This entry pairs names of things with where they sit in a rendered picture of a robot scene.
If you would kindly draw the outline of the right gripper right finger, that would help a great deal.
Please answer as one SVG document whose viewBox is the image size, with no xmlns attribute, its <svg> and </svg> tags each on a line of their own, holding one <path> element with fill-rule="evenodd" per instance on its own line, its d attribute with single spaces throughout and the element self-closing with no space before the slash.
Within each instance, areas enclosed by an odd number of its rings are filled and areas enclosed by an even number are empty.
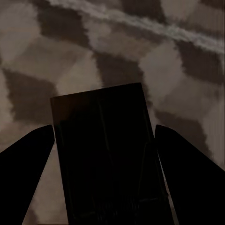
<svg viewBox="0 0 225 225">
<path fill-rule="evenodd" d="M 225 171 L 171 128 L 155 143 L 180 225 L 225 225 Z"/>
</svg>

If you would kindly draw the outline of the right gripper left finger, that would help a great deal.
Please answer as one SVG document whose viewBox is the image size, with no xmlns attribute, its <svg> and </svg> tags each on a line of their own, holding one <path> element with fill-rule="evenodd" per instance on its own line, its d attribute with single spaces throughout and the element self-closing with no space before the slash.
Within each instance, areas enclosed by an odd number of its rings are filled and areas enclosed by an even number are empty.
<svg viewBox="0 0 225 225">
<path fill-rule="evenodd" d="M 0 153 L 0 225 L 22 225 L 54 141 L 47 125 Z"/>
</svg>

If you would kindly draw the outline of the mousetrap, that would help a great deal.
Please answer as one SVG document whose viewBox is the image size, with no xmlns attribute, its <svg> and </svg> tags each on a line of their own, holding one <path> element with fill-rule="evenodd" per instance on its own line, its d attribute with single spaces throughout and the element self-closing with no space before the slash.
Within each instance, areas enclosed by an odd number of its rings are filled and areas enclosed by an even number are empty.
<svg viewBox="0 0 225 225">
<path fill-rule="evenodd" d="M 141 82 L 50 102 L 68 225 L 174 225 Z"/>
</svg>

